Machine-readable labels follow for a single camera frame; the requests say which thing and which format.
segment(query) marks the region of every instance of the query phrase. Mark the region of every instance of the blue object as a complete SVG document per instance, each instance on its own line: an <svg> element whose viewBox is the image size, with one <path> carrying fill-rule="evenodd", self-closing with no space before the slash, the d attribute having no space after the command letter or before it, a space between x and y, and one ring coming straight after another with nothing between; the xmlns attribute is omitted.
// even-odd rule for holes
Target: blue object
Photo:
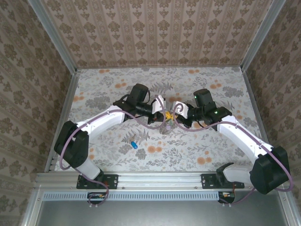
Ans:
<svg viewBox="0 0 301 226"><path fill-rule="evenodd" d="M137 148L138 148L137 144L136 144L134 141L131 142L131 146L132 146L134 149L137 149Z"/></svg>

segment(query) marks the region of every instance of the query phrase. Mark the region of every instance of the metal plate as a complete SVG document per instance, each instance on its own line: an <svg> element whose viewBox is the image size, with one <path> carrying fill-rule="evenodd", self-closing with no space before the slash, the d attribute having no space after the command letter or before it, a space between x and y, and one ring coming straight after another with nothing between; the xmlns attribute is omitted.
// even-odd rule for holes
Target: metal plate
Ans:
<svg viewBox="0 0 301 226"><path fill-rule="evenodd" d="M237 199L247 192L237 191ZM258 192L239 205L217 201L43 202L37 226L288 226L277 193Z"/></svg>
<svg viewBox="0 0 301 226"><path fill-rule="evenodd" d="M222 188L222 189L233 189L233 184L235 189L237 188L245 188L244 183L239 182L228 182L223 186L219 186L216 183L216 173L206 173L201 174L202 177L202 187L203 189L215 189L215 188Z"/></svg>
<svg viewBox="0 0 301 226"><path fill-rule="evenodd" d="M212 189L204 189L201 185L201 175L203 174L211 174L211 172L107 172L108 174L118 174L119 175L119 185L117 190L110 191L110 194L113 194L114 192L167 192L167 193L173 193L173 192L198 192L198 191L212 191ZM147 202L145 204L143 201L139 202L107 202L105 205L98 206L98 208L89 208L89 205L87 204L87 200L79 201L79 202L66 202L66 201L57 201L59 204L54 204L55 202L44 202L43 200L43 194L44 193L51 193L51 192L67 192L67 193L78 193L78 192L85 192L87 195L87 192L89 191L83 191L76 189L76 182L78 179L78 173L76 172L50 172L50 173L38 173L36 178L36 183L34 185L34 192L29 200L28 209L25 214L24 223L22 225L26 226L35 226L35 225L43 225L43 226L52 226L52 225L61 225L62 220L64 221L65 225L81 225L82 222L85 222L83 224L87 224L89 220L95 220L94 224L97 225L99 223L99 219L97 217L101 218L102 225L114 225L112 222L104 222L104 216L107 216L106 213L101 210L104 208L104 210L108 210L108 213L113 214L113 211L119 212L116 208L121 208L123 210L122 205L125 205L125 211L127 212L134 212L134 218L136 219L137 216L141 211L145 211L146 213L149 213L149 215L143 215L141 222L142 225L146 226L145 223L145 216L151 216L153 219L153 216L156 216L158 219L159 217L157 214L161 214L164 211L168 210L170 208L171 212L173 212L175 215L170 216L168 213L164 213L164 216L167 217L167 219L171 220L174 219L174 217L181 216L181 219L185 219L185 223L179 221L178 219L175 221L175 225L199 225L200 222L202 225L206 225L204 219L208 219L208 225L220 225L221 222L227 222L228 225L254 225L254 220L258 220L258 225L286 225L282 221L287 219L290 223L289 226L296 226L298 225L298 222L300 220L300 215L297 211L297 207L295 204L295 201L293 199L293 196L291 193L280 193L281 194L281 201L285 203L285 205L281 205L280 201L276 202L269 202L271 200L271 195L262 195L258 194L260 196L257 197L257 192L255 192L252 195L252 198L247 199L245 202L232 206L231 208L222 207L220 203L214 201L214 202L187 202L187 201L162 201L162 202ZM244 189L237 189L236 190L236 198L238 200L243 197L247 192L251 190L252 187L246 186ZM214 191L229 191L229 189L214 189ZM95 189L93 192L104 192L103 189ZM276 197L279 195L278 192L271 192L271 194L275 194ZM50 210L45 209L45 204L47 203L47 206L50 207ZM129 209L129 203L141 203L141 206L137 207L135 210ZM157 207L153 207L151 205L154 205L157 203L158 206L160 206L160 209L155 213L154 210L157 210ZM170 203L166 207L162 207L162 204L164 203ZM193 205L196 205L196 203L199 203L201 209L194 207ZM175 212L175 208L179 208L179 213ZM83 213L83 210L87 210L87 216L89 216L89 219L83 218L82 215L85 215ZM221 215L221 211L225 211L229 209L229 212L225 212L224 215ZM234 209L237 209L241 216L237 218L237 215L239 214L237 211L234 211ZM279 212L275 212L277 210L284 210L285 214L281 215ZM79 218L66 218L66 210L70 211L70 214L74 212L80 212L81 215ZM95 216L91 215L92 210L95 210ZM196 212L196 215L194 217L197 217L198 219L193 218L193 220L190 222L187 222L187 220L190 219L190 217L183 218L183 216L186 216L186 212L183 212L183 210L187 211L188 215L192 212ZM272 218L268 218L269 211L271 211L270 215L273 216ZM38 215L45 215L45 221L37 223ZM118 215L114 215L114 219L118 220ZM124 215L120 215L120 221L123 222L123 224L126 225L138 225L138 222L128 222L126 224L124 222ZM158 222L152 221L153 225L158 225ZM164 225L171 225L172 222L165 223Z"/></svg>
<svg viewBox="0 0 301 226"><path fill-rule="evenodd" d="M117 174L104 174L103 181L105 185L108 186L109 189L117 189L118 185L118 175ZM84 179L81 175L79 175L77 184L77 189L103 189L104 187L100 184L96 184L94 182L88 181Z"/></svg>

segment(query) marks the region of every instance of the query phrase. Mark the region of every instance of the ventilation grille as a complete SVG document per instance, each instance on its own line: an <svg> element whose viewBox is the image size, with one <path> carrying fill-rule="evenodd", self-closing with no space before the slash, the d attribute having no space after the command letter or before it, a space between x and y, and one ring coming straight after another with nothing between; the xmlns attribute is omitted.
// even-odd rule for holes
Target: ventilation grille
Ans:
<svg viewBox="0 0 301 226"><path fill-rule="evenodd" d="M87 201L88 192L45 192L43 201ZM218 192L110 192L108 201L219 200Z"/></svg>

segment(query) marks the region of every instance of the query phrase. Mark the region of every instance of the gray metal surface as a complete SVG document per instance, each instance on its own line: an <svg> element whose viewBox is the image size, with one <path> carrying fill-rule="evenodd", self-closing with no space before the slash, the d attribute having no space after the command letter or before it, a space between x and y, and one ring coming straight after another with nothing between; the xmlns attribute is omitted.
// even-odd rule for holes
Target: gray metal surface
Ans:
<svg viewBox="0 0 301 226"><path fill-rule="evenodd" d="M43 202L38 226L286 226L277 193L254 193L239 205L217 201Z"/></svg>
<svg viewBox="0 0 301 226"><path fill-rule="evenodd" d="M288 224L301 226L301 217L292 192L279 192L282 208Z"/></svg>
<svg viewBox="0 0 301 226"><path fill-rule="evenodd" d="M280 10L282 9L285 0L275 0L272 2L264 20L262 21L252 43L241 63L243 71L245 71L250 63L252 62L255 54L257 53L260 45L262 44L263 40L267 36L271 26L273 25L274 21L276 20Z"/></svg>

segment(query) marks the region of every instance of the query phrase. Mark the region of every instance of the damask wallpaper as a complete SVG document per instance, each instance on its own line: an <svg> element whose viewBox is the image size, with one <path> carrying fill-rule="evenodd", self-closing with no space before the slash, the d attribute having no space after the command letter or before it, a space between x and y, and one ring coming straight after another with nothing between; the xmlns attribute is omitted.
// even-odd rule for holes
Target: damask wallpaper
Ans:
<svg viewBox="0 0 301 226"><path fill-rule="evenodd" d="M218 106L228 108L244 126L260 136L238 66L84 69L79 72L69 120L83 121L104 111L129 94L136 83L150 89L150 101L155 94L165 97L168 109L174 101L196 106L193 92L207 88ZM147 123L147 118L140 119ZM193 123L193 128L200 126ZM131 141L137 143L137 149L130 145ZM237 146L215 130L186 132L172 120L164 129L156 130L128 120L89 142L89 158L105 171L208 171L228 162L251 164Z"/></svg>
<svg viewBox="0 0 301 226"><path fill-rule="evenodd" d="M300 0L286 1L247 74L269 141L288 151L301 207Z"/></svg>
<svg viewBox="0 0 301 226"><path fill-rule="evenodd" d="M78 68L239 65L272 0L42 0Z"/></svg>
<svg viewBox="0 0 301 226"><path fill-rule="evenodd" d="M22 220L70 73L25 0L0 1L0 225Z"/></svg>

